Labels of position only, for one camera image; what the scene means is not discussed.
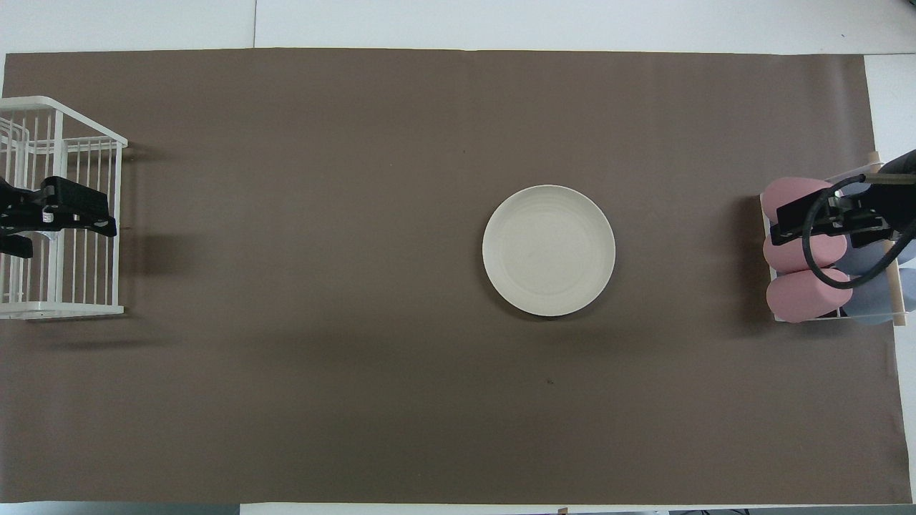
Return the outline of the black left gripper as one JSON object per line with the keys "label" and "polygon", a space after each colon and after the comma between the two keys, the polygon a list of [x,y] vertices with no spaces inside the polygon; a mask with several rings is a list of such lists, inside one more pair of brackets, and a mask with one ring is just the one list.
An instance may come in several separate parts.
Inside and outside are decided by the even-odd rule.
{"label": "black left gripper", "polygon": [[88,186],[60,176],[42,180],[42,188],[16,188],[1,178],[1,251],[2,254],[29,260],[33,257],[32,240],[21,232],[35,230],[45,208],[64,214],[43,214],[43,231],[85,230],[102,237],[117,236],[117,220],[109,216],[108,196]]}

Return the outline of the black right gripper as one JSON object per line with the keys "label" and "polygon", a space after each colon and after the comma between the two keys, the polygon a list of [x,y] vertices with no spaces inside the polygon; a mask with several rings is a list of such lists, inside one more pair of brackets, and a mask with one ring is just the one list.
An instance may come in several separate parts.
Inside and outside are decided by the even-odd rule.
{"label": "black right gripper", "polygon": [[771,241],[793,241],[805,228],[814,235],[839,234],[844,224],[850,247],[862,248],[890,239],[895,229],[889,224],[914,221],[915,151],[896,157],[877,172],[847,173],[835,183],[839,190],[862,186],[854,193],[837,197],[831,188],[815,190],[776,209],[776,224],[770,228]]}

